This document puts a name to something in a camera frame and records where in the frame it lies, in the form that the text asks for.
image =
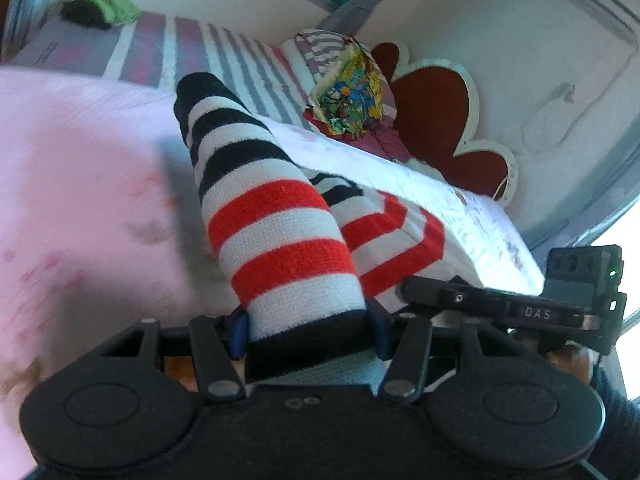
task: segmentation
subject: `heart decoration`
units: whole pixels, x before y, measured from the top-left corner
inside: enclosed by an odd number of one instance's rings
[[[446,59],[409,63],[401,43],[381,43],[372,55],[393,91],[394,127],[407,150],[452,186],[506,206],[518,183],[515,157],[498,142],[473,139],[480,101],[469,72]]]

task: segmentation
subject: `mattress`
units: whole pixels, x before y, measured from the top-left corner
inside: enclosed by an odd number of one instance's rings
[[[306,94],[279,48],[187,18],[144,12],[110,30],[53,18],[11,63],[167,91],[188,73],[211,72],[253,113],[312,129],[302,117]]]

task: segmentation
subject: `red and white striped sock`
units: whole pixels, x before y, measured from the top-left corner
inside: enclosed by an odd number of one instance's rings
[[[436,217],[343,177],[300,170],[215,76],[191,74],[177,94],[209,241],[250,314],[254,378],[366,348],[362,290],[395,312],[407,276],[459,275],[479,285]]]
[[[362,289],[322,196],[215,76],[183,78],[174,110],[209,241],[250,315],[249,373],[365,348]]]

